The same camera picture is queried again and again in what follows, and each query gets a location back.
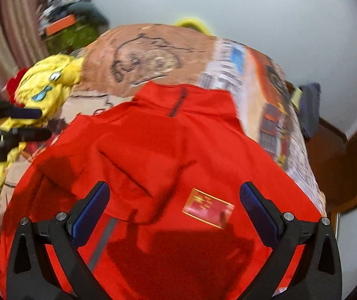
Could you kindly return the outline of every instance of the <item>zipper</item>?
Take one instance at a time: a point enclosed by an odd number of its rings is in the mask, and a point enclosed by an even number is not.
[[[184,99],[188,97],[187,90],[185,87],[181,87],[181,95],[179,99],[177,100],[176,104],[174,105],[173,109],[171,110],[169,117],[175,117],[177,114],[177,111],[180,109],[182,103],[184,102]]]

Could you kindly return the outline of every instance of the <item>metal screw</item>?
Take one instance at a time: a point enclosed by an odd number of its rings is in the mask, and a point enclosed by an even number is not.
[[[4,141],[4,136],[1,135],[1,140],[0,140],[0,147],[4,147],[5,146],[5,141]]]
[[[292,221],[294,219],[294,214],[292,214],[291,212],[285,212],[284,219],[288,221]]]
[[[27,217],[24,217],[24,218],[22,218],[21,220],[20,220],[20,224],[22,224],[22,225],[25,225],[25,224],[27,224],[28,223],[28,218]]]
[[[66,217],[67,217],[66,213],[60,212],[57,214],[56,219],[58,219],[59,221],[63,221]]]
[[[330,224],[330,220],[328,218],[326,218],[325,216],[322,217],[322,222],[323,224],[325,224],[326,226]]]

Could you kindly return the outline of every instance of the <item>orange box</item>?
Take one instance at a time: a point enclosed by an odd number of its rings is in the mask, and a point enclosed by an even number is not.
[[[53,24],[47,26],[45,28],[45,33],[47,36],[50,36],[54,33],[57,33],[58,31],[61,31],[62,29],[65,29],[71,25],[74,25],[77,22],[76,17],[74,17],[73,14],[70,14],[67,17],[64,17]]]

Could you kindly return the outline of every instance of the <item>green box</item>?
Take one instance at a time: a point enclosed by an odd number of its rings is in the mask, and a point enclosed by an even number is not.
[[[76,22],[45,38],[50,54],[67,54],[93,43],[99,37],[98,29],[91,24]]]

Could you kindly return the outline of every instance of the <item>yellow object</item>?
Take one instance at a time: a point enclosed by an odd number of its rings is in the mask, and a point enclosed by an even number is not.
[[[291,96],[291,103],[294,105],[296,112],[299,112],[299,103],[302,97],[302,90],[299,88],[295,88],[294,92]]]
[[[208,36],[212,35],[209,29],[207,29],[203,23],[201,23],[199,20],[196,19],[186,18],[180,20],[178,23],[175,24],[175,26],[184,27],[184,28],[193,28],[196,31],[203,33],[205,35]]]
[[[41,119],[8,118],[0,129],[9,131],[22,126],[43,126],[70,96],[73,85],[80,81],[83,58],[53,55],[36,63],[23,76],[17,87],[15,98],[26,108],[40,108]],[[6,170],[15,162],[26,143],[12,149],[7,162],[0,162],[0,191],[6,179]]]

